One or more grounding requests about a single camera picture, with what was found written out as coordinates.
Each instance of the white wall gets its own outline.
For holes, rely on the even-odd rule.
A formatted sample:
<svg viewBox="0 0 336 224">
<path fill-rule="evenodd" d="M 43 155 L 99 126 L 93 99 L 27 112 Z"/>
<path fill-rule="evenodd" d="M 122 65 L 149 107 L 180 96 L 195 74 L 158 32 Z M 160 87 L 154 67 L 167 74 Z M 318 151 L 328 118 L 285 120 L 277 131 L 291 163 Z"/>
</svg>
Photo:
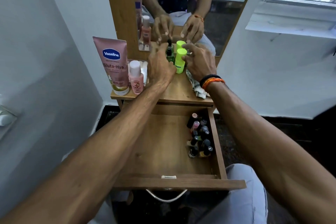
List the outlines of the white wall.
<svg viewBox="0 0 336 224">
<path fill-rule="evenodd" d="M 336 104 L 335 39 L 245 30 L 248 0 L 217 71 L 263 116 L 312 119 Z"/>
<path fill-rule="evenodd" d="M 112 87 L 92 37 L 117 39 L 109 0 L 55 0 L 87 69 L 104 101 L 111 100 Z"/>
<path fill-rule="evenodd" d="M 88 137 L 102 99 L 54 0 L 0 0 L 0 25 L 1 104 L 19 113 L 0 141 L 1 217 Z"/>
</svg>

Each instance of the mirror frame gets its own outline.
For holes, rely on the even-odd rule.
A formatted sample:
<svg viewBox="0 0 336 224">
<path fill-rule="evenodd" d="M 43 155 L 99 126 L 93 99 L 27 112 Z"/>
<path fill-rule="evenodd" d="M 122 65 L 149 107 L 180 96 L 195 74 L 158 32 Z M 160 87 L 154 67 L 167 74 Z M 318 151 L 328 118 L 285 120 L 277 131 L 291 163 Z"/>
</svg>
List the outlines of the mirror frame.
<svg viewBox="0 0 336 224">
<path fill-rule="evenodd" d="M 115 31 L 117 33 L 117 38 L 127 41 L 127 57 L 129 59 L 138 59 L 138 60 L 147 60 L 149 52 L 139 51 L 138 49 L 138 37 L 137 37 L 137 22 L 136 22 L 136 13 L 134 0 L 109 0 L 111 12 L 113 16 Z M 241 10 L 234 22 L 221 54 L 215 57 L 216 66 L 219 64 L 226 46 L 229 43 L 229 40 L 232 36 L 232 33 L 237 25 L 237 22 L 245 8 L 245 5 L 248 0 L 245 0 Z"/>
</svg>

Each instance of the drawer handle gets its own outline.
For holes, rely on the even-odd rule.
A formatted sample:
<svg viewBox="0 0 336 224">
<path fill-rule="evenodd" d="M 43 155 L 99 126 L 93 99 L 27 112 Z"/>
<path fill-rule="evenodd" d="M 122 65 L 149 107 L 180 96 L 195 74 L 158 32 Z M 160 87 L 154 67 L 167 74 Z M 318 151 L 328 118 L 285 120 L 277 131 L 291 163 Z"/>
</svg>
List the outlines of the drawer handle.
<svg viewBox="0 0 336 224">
<path fill-rule="evenodd" d="M 147 192 L 148 192 L 149 194 L 151 194 L 155 199 L 157 199 L 157 200 L 159 200 L 159 201 L 161 201 L 161 202 L 163 202 L 163 203 L 171 203 L 171 202 L 173 202 L 173 201 L 175 201 L 175 200 L 178 200 L 180 197 L 183 196 L 184 193 L 187 192 L 187 189 L 185 189 L 185 190 L 182 191 L 177 197 L 175 197 L 175 198 L 173 198 L 173 199 L 165 200 L 165 199 L 159 198 L 159 197 L 157 197 L 156 195 L 154 195 L 153 192 L 151 192 L 149 189 L 146 189 L 146 190 L 147 190 Z"/>
</svg>

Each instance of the black bracelet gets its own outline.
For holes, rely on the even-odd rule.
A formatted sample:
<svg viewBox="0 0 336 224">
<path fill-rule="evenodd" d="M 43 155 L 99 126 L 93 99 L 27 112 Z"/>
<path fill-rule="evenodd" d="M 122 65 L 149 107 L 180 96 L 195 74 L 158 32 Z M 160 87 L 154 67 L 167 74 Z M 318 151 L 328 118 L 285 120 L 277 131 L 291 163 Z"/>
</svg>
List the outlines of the black bracelet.
<svg viewBox="0 0 336 224">
<path fill-rule="evenodd" d="M 208 75 L 204 76 L 202 78 L 202 80 L 199 81 L 199 85 L 202 87 L 203 84 L 205 83 L 205 81 L 209 78 L 219 78 L 219 79 L 221 79 L 221 77 L 218 76 L 217 74 L 208 74 Z"/>
</svg>

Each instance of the hand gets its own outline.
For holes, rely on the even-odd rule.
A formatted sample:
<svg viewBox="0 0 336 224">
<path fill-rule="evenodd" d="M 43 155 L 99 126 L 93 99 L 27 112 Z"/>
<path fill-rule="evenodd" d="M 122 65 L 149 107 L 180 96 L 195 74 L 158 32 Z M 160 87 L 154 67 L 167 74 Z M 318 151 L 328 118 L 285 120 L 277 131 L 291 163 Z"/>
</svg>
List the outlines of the hand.
<svg viewBox="0 0 336 224">
<path fill-rule="evenodd" d="M 160 29 L 163 29 L 163 32 L 165 32 L 166 36 L 169 36 L 169 38 L 172 38 L 173 30 L 174 30 L 174 23 L 172 18 L 169 17 L 169 15 L 161 14 L 159 17 L 156 17 L 154 19 L 154 26 L 153 26 L 153 32 L 156 35 L 157 38 L 157 44 L 161 44 L 161 33 Z"/>
<path fill-rule="evenodd" d="M 206 75 L 217 74 L 215 57 L 204 45 L 184 44 L 182 47 L 192 52 L 191 56 L 183 56 L 182 59 L 188 63 L 187 69 L 196 81 Z"/>
<path fill-rule="evenodd" d="M 204 34 L 204 22 L 201 18 L 191 15 L 184 24 L 181 37 L 187 37 L 187 44 L 198 42 Z"/>
<path fill-rule="evenodd" d="M 164 43 L 159 47 L 152 48 L 148 57 L 148 78 L 150 85 L 160 84 L 168 87 L 176 73 L 176 67 L 173 62 L 168 62 L 166 58 L 166 48 L 168 43 Z"/>
</svg>

